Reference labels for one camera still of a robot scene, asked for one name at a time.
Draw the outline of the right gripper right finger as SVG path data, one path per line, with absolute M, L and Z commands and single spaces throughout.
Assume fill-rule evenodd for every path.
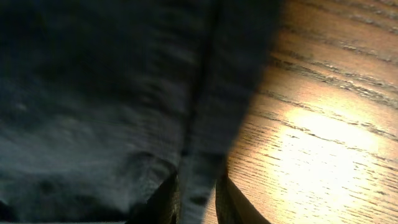
M 229 178 L 227 170 L 216 181 L 215 208 L 219 224 L 271 224 Z

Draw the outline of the navy blue shorts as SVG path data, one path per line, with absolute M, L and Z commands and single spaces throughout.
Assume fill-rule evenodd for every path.
M 2 0 L 1 221 L 201 223 L 282 2 Z

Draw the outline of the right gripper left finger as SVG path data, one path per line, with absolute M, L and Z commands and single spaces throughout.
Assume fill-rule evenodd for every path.
M 173 172 L 145 204 L 133 211 L 126 224 L 177 224 L 179 212 L 178 175 Z

